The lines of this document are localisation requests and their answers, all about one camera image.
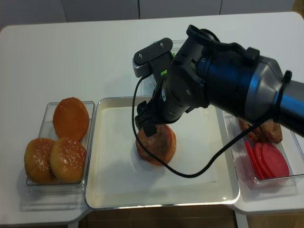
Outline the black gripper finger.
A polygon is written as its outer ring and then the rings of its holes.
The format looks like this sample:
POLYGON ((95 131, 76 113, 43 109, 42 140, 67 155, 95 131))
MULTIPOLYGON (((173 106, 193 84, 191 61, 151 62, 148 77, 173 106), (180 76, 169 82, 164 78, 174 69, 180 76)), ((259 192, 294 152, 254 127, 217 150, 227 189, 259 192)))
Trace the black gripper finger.
POLYGON ((157 133, 157 129, 154 124, 144 126, 142 129, 147 137, 151 137, 157 133))

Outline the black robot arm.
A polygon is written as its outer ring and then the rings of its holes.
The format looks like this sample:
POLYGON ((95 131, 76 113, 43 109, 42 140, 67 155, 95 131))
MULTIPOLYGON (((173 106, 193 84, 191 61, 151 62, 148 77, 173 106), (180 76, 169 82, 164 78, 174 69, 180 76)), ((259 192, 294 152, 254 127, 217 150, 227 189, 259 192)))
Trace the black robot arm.
POLYGON ((138 129, 153 135, 155 125, 213 105, 250 124, 271 119, 303 135, 304 85, 290 71, 257 49, 220 42, 209 30, 190 25, 187 35, 176 54, 169 38, 135 53, 135 75, 156 82, 152 99, 137 107, 138 129))

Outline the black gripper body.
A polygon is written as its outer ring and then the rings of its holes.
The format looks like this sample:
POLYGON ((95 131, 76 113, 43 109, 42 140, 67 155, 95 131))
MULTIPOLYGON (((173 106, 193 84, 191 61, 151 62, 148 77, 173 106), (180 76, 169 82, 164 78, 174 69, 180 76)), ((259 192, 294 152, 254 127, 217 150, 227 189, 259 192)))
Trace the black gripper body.
POLYGON ((148 104, 138 105, 135 123, 137 126, 171 124, 184 112, 208 106, 203 79, 194 70, 170 68, 157 83, 148 104))

